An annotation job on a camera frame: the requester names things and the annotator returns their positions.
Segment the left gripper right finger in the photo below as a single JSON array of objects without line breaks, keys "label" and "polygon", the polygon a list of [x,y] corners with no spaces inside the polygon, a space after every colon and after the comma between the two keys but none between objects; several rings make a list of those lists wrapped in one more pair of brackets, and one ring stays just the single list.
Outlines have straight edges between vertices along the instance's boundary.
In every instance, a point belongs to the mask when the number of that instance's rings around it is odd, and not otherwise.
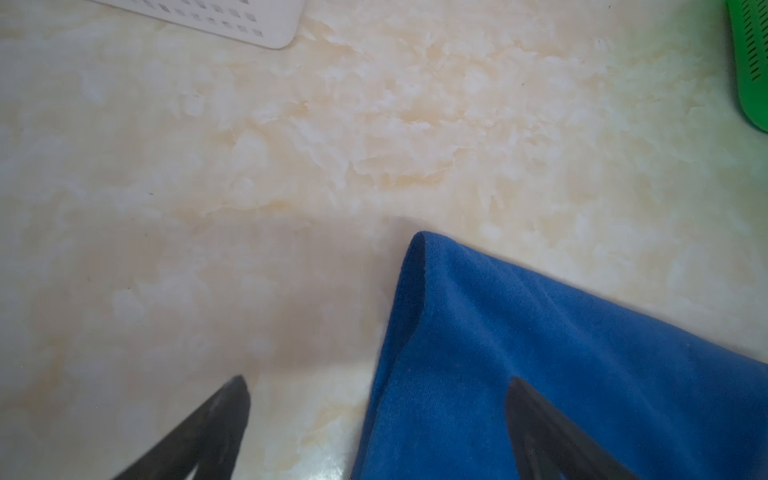
[{"label": "left gripper right finger", "polygon": [[505,416],[522,479],[634,479],[636,475],[520,377],[511,380]]}]

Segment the blue towel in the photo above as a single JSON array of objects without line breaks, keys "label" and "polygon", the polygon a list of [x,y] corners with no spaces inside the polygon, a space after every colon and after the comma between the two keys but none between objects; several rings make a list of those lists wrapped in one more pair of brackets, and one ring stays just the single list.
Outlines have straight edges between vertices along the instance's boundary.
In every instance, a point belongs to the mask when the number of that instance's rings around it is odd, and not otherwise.
[{"label": "blue towel", "polygon": [[643,479],[763,479],[767,366],[431,232],[416,234],[355,479],[514,479],[522,378]]}]

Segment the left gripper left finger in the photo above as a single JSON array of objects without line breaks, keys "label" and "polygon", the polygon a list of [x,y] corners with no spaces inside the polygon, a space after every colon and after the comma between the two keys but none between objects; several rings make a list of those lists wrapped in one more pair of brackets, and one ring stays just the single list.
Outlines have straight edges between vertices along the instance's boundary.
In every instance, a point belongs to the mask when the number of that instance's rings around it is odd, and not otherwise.
[{"label": "left gripper left finger", "polygon": [[116,478],[230,479],[250,406],[244,377],[232,377]]}]

